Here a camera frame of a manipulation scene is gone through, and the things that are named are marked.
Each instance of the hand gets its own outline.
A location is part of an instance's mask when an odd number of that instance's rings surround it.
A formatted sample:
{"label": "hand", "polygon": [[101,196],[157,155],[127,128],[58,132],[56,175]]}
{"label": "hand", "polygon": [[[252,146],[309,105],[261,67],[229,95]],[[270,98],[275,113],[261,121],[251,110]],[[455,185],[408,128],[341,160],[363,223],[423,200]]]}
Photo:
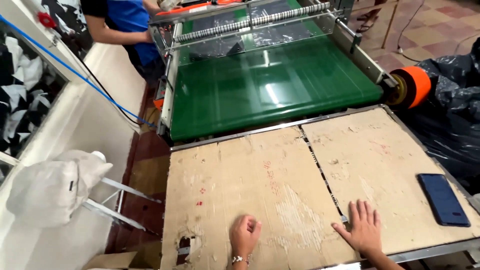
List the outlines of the hand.
{"label": "hand", "polygon": [[147,31],[143,32],[142,34],[143,34],[142,42],[153,43],[152,35],[150,34],[150,31],[147,30]]}
{"label": "hand", "polygon": [[230,232],[232,256],[240,256],[245,260],[257,245],[262,223],[253,216],[240,216],[235,220]]}
{"label": "hand", "polygon": [[364,256],[368,253],[382,251],[380,240],[380,215],[367,202],[358,200],[350,202],[352,230],[347,232],[342,225],[333,223],[332,227],[352,246]]}

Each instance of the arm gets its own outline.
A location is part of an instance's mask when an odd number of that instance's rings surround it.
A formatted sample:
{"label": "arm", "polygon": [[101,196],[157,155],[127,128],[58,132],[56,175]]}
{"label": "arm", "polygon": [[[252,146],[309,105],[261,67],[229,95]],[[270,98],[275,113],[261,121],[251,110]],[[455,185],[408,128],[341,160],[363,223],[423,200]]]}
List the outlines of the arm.
{"label": "arm", "polygon": [[382,252],[380,240],[380,215],[367,202],[358,200],[357,204],[350,202],[352,230],[347,232],[342,225],[336,223],[332,227],[352,246],[362,253],[377,270],[404,270],[390,260]]}
{"label": "arm", "polygon": [[131,45],[141,42],[151,43],[152,37],[148,31],[126,33],[105,26],[105,18],[85,15],[88,31],[95,42]]}
{"label": "arm", "polygon": [[233,223],[230,232],[230,243],[232,244],[232,258],[236,256],[242,257],[244,260],[234,262],[233,270],[247,270],[248,257],[255,249],[262,223],[256,221],[252,216],[240,216]]}
{"label": "arm", "polygon": [[153,4],[149,0],[144,0],[143,3],[144,8],[148,11],[148,14],[150,14],[150,16],[155,16],[157,13],[162,11],[157,5]]}

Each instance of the white bag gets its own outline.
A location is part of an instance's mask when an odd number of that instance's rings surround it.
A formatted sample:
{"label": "white bag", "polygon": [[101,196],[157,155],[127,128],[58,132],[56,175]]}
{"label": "white bag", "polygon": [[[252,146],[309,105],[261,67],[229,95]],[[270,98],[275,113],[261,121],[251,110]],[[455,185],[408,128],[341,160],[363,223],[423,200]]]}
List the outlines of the white bag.
{"label": "white bag", "polygon": [[112,166],[96,155],[70,150],[22,168],[13,179],[7,209],[31,227],[65,225]]}

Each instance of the smartphone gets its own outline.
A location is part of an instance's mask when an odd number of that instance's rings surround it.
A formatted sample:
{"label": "smartphone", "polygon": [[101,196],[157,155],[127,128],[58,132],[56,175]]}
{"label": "smartphone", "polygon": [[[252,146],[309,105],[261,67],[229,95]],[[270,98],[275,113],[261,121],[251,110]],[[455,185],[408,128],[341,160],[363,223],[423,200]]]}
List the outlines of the smartphone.
{"label": "smartphone", "polygon": [[443,174],[419,173],[417,178],[438,224],[470,227],[467,215]]}

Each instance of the tiled floor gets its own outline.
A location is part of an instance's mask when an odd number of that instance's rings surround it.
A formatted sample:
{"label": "tiled floor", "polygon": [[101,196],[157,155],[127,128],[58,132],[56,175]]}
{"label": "tiled floor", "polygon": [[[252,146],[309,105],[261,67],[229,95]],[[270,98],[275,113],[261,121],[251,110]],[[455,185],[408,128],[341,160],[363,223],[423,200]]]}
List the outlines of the tiled floor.
{"label": "tiled floor", "polygon": [[[354,9],[373,5],[373,0],[360,0]],[[393,7],[383,8],[375,25],[363,34],[360,47],[387,71],[414,65],[397,53],[398,37],[423,0],[401,0],[390,29],[385,49],[382,42]],[[363,12],[354,12],[349,27],[357,29],[362,22],[356,18]],[[477,0],[425,0],[424,5],[403,32],[399,45],[403,53],[416,60],[470,52],[471,45],[480,37],[480,3]]]}
{"label": "tiled floor", "polygon": [[[418,60],[449,55],[454,53],[460,41],[474,34],[480,36],[480,4],[475,4],[475,1],[426,0],[400,39],[404,54]],[[355,4],[355,8],[370,6],[373,2],[374,0],[360,0]],[[396,53],[397,40],[421,3],[422,0],[401,1],[385,49],[382,49],[381,45],[393,8],[383,8],[375,26],[364,33],[361,47],[387,71],[415,64]],[[360,14],[361,12],[357,12],[352,15],[350,27],[356,29],[361,24],[356,21]],[[468,53],[475,39],[473,37],[462,42],[458,53]],[[144,117],[151,123],[157,122],[158,111],[153,108],[152,99],[148,98],[145,105]],[[128,184],[145,194],[164,200],[169,167],[168,146],[146,125],[142,127],[138,142],[132,145],[133,164],[130,177],[126,177]],[[106,252],[121,252],[138,244],[160,240],[164,209],[164,205],[131,195],[126,196],[123,201],[123,215],[140,222],[158,235],[114,225]]]}

